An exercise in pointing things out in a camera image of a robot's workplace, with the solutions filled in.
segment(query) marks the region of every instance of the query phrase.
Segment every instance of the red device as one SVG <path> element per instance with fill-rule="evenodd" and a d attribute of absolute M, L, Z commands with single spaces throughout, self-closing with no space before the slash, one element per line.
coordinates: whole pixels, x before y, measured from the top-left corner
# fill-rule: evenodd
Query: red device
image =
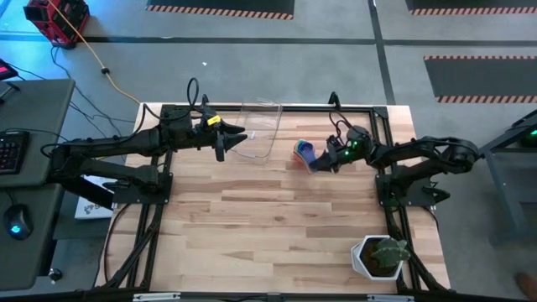
<path fill-rule="evenodd" d="M 50 0 L 71 24 L 82 33 L 90 17 L 90 9 L 84 0 Z M 67 22 L 54 10 L 48 0 L 30 0 L 24 7 L 24 15 L 52 43 L 65 49 L 73 49 L 79 37 Z"/>

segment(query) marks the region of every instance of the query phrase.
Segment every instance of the gray desk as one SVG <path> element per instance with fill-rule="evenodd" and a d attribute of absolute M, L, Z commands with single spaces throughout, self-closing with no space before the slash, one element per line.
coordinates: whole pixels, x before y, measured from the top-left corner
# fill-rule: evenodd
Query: gray desk
<path fill-rule="evenodd" d="M 18 81 L 15 84 L 22 91 L 5 97 L 5 104 L 0 106 L 0 130 L 35 128 L 59 133 L 75 82 Z M 22 174 L 19 177 L 0 175 L 1 186 L 15 186 L 10 190 L 18 203 L 28 206 L 34 222 L 34 232 L 24 241 L 12 239 L 0 226 L 0 290 L 32 287 L 43 264 L 46 264 L 53 221 L 60 207 L 63 190 L 60 185 L 42 185 L 49 161 L 39 152 L 39 148 L 57 140 L 52 134 L 31 133 Z M 3 215 L 9 206 L 11 201 L 0 188 L 0 214 Z"/>

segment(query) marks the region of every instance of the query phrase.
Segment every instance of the clear plastic container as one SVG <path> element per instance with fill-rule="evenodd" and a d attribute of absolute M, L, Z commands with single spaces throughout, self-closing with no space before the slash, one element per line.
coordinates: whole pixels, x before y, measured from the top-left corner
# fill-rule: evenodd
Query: clear plastic container
<path fill-rule="evenodd" d="M 255 164 L 266 164 L 278 132 L 283 107 L 277 102 L 259 97 L 249 98 L 242 103 L 241 112 L 235 123 L 244 127 L 248 138 L 232 148 L 240 159 Z"/>

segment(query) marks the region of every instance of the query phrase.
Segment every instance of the wooden tabletop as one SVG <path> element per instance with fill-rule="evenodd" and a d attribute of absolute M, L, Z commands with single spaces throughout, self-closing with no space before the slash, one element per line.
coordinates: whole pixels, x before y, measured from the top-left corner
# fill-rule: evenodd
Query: wooden tabletop
<path fill-rule="evenodd" d="M 161 105 L 149 104 L 157 113 Z M 415 137 L 409 107 L 388 106 L 388 113 L 395 142 Z M 221 114 L 229 123 L 237 116 Z M 366 114 L 345 116 L 370 128 Z M 149 116 L 143 127 L 157 123 Z M 352 246 L 366 235 L 387 234 L 375 194 L 376 170 L 358 161 L 341 167 L 339 174 L 308 174 L 292 160 L 298 139 L 312 142 L 321 153 L 333 133 L 327 113 L 284 112 L 266 164 L 251 163 L 233 152 L 218 163 L 210 148 L 175 154 L 172 196 L 164 208 L 151 290 L 395 293 L 395 282 L 369 281 L 351 267 Z M 127 165 L 149 161 L 129 155 Z M 140 209 L 131 206 L 117 223 L 107 255 L 110 274 L 133 248 Z M 411 207 L 408 217 L 415 251 L 449 287 L 430 213 Z M 102 283 L 100 272 L 96 284 Z"/>

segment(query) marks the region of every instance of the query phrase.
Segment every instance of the hazard stripe tape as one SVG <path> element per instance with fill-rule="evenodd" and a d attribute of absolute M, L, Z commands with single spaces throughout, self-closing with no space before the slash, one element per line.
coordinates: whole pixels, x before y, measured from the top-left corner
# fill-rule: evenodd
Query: hazard stripe tape
<path fill-rule="evenodd" d="M 534 55 L 426 55 L 424 60 L 534 60 Z"/>
<path fill-rule="evenodd" d="M 506 13 L 537 13 L 537 7 L 525 8 L 416 8 L 410 10 L 414 16 L 425 15 L 474 15 L 474 14 L 506 14 Z"/>
<path fill-rule="evenodd" d="M 439 103 L 529 104 L 537 103 L 537 96 L 438 96 Z"/>
<path fill-rule="evenodd" d="M 269 13 L 269 12 L 254 12 L 234 9 L 217 9 L 217 8 L 189 8 L 176 7 L 172 5 L 148 5 L 146 10 L 150 12 L 161 13 L 195 13 L 215 16 L 228 17 L 246 17 L 246 18 L 271 18 L 279 20 L 292 20 L 293 14 L 290 13 Z"/>

